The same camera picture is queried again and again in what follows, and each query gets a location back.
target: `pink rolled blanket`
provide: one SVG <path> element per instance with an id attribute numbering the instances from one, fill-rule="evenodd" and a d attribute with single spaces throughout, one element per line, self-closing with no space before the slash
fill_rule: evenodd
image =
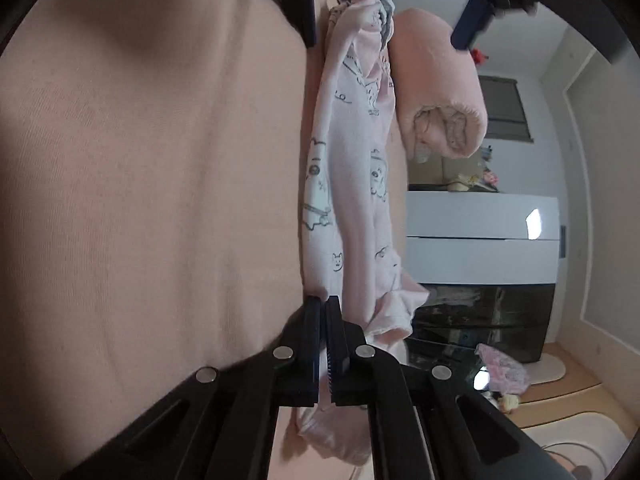
<path id="1" fill-rule="evenodd" d="M 451 27 L 426 10 L 407 9 L 394 18 L 394 26 L 390 63 L 407 158 L 424 162 L 429 152 L 471 155 L 487 124 L 471 54 L 455 50 Z"/>

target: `window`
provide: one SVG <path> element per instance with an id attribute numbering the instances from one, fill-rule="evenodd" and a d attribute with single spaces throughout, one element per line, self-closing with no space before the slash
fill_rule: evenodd
<path id="1" fill-rule="evenodd" d="M 489 116 L 486 138 L 533 142 L 516 80 L 480 76 L 480 86 Z"/>

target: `white cabinet door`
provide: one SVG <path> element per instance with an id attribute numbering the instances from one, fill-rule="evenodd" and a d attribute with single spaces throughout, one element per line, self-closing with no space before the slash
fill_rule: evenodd
<path id="1" fill-rule="evenodd" d="M 407 192 L 407 236 L 558 240 L 559 234 L 555 197 Z"/>
<path id="2" fill-rule="evenodd" d="M 555 283 L 557 240 L 406 240 L 404 268 L 419 283 L 507 285 Z"/>

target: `ceiling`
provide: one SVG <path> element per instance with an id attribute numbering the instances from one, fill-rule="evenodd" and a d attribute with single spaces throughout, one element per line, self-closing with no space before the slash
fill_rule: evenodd
<path id="1" fill-rule="evenodd" d="M 396 12 L 409 7 L 428 10 L 455 25 L 467 0 L 394 0 Z M 535 16 L 510 12 L 495 19 L 474 45 L 489 56 L 486 72 L 526 74 L 540 78 L 558 48 L 566 22 L 539 5 Z"/>

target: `bed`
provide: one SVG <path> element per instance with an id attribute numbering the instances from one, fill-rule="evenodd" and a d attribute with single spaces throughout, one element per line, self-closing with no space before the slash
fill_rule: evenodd
<path id="1" fill-rule="evenodd" d="M 39 0 L 0 57 L 0 426 L 56 478 L 302 304 L 300 185 L 335 0 Z M 394 245 L 406 164 L 388 142 Z M 281 410 L 270 478 L 347 479 Z"/>

